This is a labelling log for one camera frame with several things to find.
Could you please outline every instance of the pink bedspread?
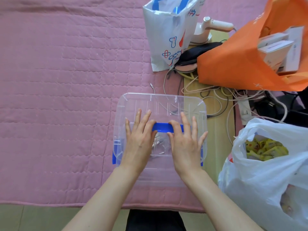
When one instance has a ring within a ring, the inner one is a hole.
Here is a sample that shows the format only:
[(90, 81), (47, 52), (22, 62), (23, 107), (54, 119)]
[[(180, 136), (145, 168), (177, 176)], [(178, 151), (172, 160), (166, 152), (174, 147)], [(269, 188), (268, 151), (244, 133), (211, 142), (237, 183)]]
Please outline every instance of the pink bedspread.
[[(84, 205), (111, 174), (118, 98), (150, 82), (163, 93), (148, 1), (0, 0), (0, 203)], [(241, 27), (265, 1), (207, 0), (203, 13)], [(135, 188), (123, 207), (203, 211), (186, 188)]]

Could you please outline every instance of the wooden desk surface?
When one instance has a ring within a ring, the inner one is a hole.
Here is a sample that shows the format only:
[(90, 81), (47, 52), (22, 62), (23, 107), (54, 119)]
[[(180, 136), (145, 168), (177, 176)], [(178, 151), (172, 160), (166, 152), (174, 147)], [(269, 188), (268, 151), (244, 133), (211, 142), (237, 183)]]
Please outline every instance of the wooden desk surface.
[[(229, 38), (228, 33), (213, 31), (212, 34), (212, 42), (218, 42), (221, 40), (225, 40)], [(184, 86), (186, 86), (190, 79), (184, 79)], [(194, 81), (187, 89), (188, 90), (196, 90), (205, 88), (209, 85), (200, 84), (198, 81)], [(224, 97), (220, 90), (216, 90), (217, 94), (220, 97)], [(186, 94), (185, 96), (195, 96), (202, 99), (200, 93), (192, 93)], [(215, 96), (214, 92), (211, 91), (209, 96)], [(222, 110), (225, 108), (227, 101), (220, 100), (222, 104)], [(220, 108), (218, 101), (214, 98), (205, 98), (204, 102), (206, 104), (206, 112), (207, 114), (213, 114), (217, 112)], [(203, 163), (203, 169), (210, 175), (213, 181), (216, 183), (218, 179), (218, 174), (222, 169), (222, 166), (230, 154), (232, 149), (232, 144), (230, 143), (227, 135), (227, 115), (233, 106), (233, 102), (229, 101), (228, 107), (226, 111), (218, 117), (213, 117), (207, 120), (207, 128), (208, 128), (208, 137), (207, 137), (207, 156)], [(233, 111), (231, 111), (228, 120), (228, 129), (230, 137), (235, 136), (235, 124), (234, 124), (234, 115)]]

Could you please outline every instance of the transparent plastic lid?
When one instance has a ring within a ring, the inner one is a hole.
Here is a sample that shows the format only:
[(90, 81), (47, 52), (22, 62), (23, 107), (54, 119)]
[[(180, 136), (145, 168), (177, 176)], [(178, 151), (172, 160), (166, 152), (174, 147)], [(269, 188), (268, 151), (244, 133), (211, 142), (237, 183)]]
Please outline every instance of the transparent plastic lid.
[[(114, 152), (113, 163), (117, 166), (121, 163), (121, 158), (126, 146), (125, 118), (130, 121), (132, 128), (138, 109), (142, 110), (141, 118), (147, 110), (151, 110), (150, 119), (156, 120), (154, 126), (156, 134), (152, 154), (144, 171), (141, 173), (137, 182), (146, 185), (158, 186), (183, 186), (174, 170), (171, 144), (167, 135), (170, 128), (168, 122), (176, 120), (182, 123), (180, 113), (184, 112), (191, 124), (193, 116), (198, 123), (198, 137), (207, 131), (206, 125), (206, 106), (198, 97), (164, 95), (164, 94), (144, 94), (126, 93), (118, 101), (114, 124)], [(200, 152), (200, 161), (206, 157), (206, 141)]]

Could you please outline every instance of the black pants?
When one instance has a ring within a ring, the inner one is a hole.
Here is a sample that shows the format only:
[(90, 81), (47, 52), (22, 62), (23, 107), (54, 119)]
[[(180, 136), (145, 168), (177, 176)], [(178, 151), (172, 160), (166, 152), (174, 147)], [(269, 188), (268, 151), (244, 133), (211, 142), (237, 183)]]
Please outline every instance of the black pants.
[(125, 231), (186, 231), (179, 212), (129, 211)]

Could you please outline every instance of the handheld garment steamer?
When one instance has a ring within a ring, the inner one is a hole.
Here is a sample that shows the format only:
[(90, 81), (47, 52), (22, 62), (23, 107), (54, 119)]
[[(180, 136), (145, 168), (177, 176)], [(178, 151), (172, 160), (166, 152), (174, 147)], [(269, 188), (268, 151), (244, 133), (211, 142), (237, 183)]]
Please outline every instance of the handheld garment steamer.
[(210, 42), (212, 38), (210, 30), (217, 30), (221, 32), (230, 32), (232, 30), (236, 31), (232, 23), (213, 20), (210, 17), (204, 17), (202, 23), (197, 23), (190, 45), (202, 45)]

